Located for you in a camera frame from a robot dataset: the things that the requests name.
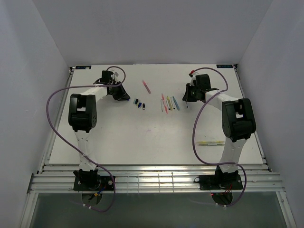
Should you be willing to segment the blue pen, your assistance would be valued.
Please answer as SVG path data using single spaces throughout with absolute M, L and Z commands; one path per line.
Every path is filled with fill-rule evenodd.
M 175 98 L 174 96 L 172 96 L 172 98 L 173 98 L 174 104 L 175 104 L 175 106 L 176 106 L 176 109 L 179 111 L 179 110 L 180 110 L 180 107 L 179 107 L 179 105 L 178 105 L 178 102 L 177 102 L 176 98 Z

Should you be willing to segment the black cap whiteboard marker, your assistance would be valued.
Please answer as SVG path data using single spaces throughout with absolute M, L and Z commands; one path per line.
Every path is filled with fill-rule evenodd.
M 175 106 L 175 103 L 173 101 L 173 98 L 170 97 L 170 100 L 171 100 L 172 109 L 175 110 L 176 106 Z

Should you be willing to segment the yellow highlighter pen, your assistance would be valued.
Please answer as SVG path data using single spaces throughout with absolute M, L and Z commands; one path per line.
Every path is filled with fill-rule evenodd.
M 170 98 L 167 96 L 167 101 L 168 101 L 168 106 L 169 106 L 169 109 L 170 110 L 173 110 L 173 107 L 172 107 L 172 104 L 171 104 L 171 101 L 170 101 Z

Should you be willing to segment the pink highlighter pen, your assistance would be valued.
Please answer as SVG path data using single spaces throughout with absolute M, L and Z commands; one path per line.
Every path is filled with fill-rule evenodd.
M 165 102 L 165 98 L 164 98 L 163 93 L 161 94 L 161 98 L 162 98 L 162 103 L 163 103 L 165 112 L 166 112 L 166 114 L 168 114 L 168 109 L 167 109 L 167 105 L 166 105 L 166 102 Z

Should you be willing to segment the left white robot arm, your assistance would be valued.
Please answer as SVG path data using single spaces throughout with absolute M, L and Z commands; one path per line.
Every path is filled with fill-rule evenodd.
M 90 132 L 97 124 L 97 102 L 108 95 L 116 101 L 130 99 L 113 68 L 103 70 L 92 88 L 70 96 L 68 123 L 75 133 L 78 149 L 82 152 L 79 155 L 79 173 L 88 173 L 97 167 L 95 155 L 89 146 Z

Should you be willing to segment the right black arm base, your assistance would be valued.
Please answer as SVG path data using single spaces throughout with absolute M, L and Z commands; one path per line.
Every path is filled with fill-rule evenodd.
M 219 166 L 212 175 L 199 175 L 194 183 L 199 184 L 200 190 L 242 190 L 243 183 L 238 171 L 222 172 Z

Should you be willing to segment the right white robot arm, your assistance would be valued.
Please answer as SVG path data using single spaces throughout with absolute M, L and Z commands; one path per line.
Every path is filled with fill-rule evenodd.
M 183 101 L 202 101 L 221 111 L 222 130 L 226 137 L 224 151 L 219 162 L 220 173 L 214 178 L 217 187 L 225 189 L 232 183 L 230 174 L 235 174 L 242 149 L 256 131 L 256 122 L 248 98 L 235 98 L 211 87 L 209 75 L 191 76 L 186 84 Z

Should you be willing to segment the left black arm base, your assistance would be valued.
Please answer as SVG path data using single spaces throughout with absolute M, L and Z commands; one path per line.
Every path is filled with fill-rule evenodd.
M 110 176 L 101 176 L 98 174 L 97 170 L 83 171 L 79 169 L 78 171 L 73 171 L 75 176 L 73 190 L 75 191 L 113 191 L 115 176 L 111 178 Z

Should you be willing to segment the right blue corner label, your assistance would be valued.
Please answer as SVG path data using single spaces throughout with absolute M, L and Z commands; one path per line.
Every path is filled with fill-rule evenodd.
M 217 68 L 233 68 L 231 64 L 216 64 Z

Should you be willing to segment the blue corner label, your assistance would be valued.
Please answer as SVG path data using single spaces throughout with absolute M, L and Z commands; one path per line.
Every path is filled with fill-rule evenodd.
M 92 66 L 76 66 L 75 70 L 87 70 L 91 69 Z
M 216 64 L 217 68 L 233 68 L 231 64 Z

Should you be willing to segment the yellow highlighter near front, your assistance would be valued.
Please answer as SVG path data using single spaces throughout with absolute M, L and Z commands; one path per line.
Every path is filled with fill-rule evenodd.
M 199 146 L 223 146 L 225 141 L 198 141 L 196 144 Z

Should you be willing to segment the left blue corner label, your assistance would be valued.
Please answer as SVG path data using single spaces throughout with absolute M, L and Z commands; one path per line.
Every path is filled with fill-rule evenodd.
M 76 66 L 75 70 L 87 70 L 91 69 L 92 66 Z

